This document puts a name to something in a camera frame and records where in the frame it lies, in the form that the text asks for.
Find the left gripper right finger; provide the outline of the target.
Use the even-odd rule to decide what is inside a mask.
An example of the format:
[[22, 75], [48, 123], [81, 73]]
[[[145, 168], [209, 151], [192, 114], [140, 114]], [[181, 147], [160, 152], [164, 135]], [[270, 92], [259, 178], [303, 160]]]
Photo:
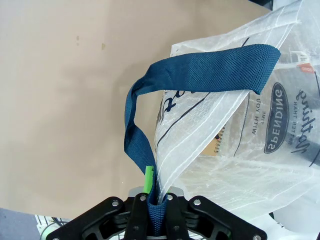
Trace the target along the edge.
[[205, 240], [266, 240], [267, 233], [204, 196], [186, 200], [167, 194], [165, 233], [168, 240], [190, 240], [189, 232]]

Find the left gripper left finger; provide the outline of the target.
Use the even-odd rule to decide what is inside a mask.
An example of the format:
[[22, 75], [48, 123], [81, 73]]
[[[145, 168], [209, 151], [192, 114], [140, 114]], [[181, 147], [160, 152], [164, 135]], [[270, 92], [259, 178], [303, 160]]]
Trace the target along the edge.
[[46, 236], [47, 240], [109, 240], [125, 232], [125, 240], [145, 240], [150, 223], [149, 195], [154, 167], [147, 166], [142, 192], [125, 201], [112, 196]]

